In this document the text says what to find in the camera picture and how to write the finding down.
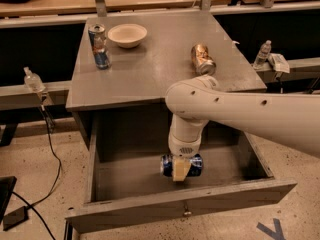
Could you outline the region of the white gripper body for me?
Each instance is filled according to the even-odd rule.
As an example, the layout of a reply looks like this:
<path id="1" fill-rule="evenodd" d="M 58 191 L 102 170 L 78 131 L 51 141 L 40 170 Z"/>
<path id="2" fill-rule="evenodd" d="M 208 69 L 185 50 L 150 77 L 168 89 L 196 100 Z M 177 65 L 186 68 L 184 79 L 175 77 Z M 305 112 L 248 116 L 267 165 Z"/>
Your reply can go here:
<path id="1" fill-rule="evenodd" d="M 168 146 L 172 155 L 179 157 L 193 157 L 199 151 L 201 144 L 201 139 L 198 138 L 195 141 L 187 142 L 179 140 L 173 135 L 172 132 L 169 133 Z"/>

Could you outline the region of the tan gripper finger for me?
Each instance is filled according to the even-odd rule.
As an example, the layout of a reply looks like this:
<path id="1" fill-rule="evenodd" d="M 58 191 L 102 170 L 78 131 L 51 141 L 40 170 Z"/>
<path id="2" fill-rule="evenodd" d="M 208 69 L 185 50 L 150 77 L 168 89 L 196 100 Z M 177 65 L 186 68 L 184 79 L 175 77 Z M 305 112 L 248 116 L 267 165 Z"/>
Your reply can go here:
<path id="1" fill-rule="evenodd" d="M 182 182 L 187 177 L 191 168 L 190 160 L 183 157 L 174 156 L 172 163 L 172 177 L 175 182 Z"/>

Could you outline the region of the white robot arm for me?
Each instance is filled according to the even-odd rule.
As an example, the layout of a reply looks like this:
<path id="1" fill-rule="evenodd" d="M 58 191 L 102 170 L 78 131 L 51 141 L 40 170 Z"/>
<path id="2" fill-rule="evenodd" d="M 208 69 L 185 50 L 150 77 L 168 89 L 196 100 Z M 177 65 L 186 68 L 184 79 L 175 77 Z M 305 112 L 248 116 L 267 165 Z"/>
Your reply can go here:
<path id="1" fill-rule="evenodd" d="M 204 75 L 179 81 L 166 92 L 165 103 L 173 113 L 168 144 L 174 181 L 187 177 L 210 121 L 320 155 L 319 96 L 222 92 L 215 84 L 215 78 Z"/>

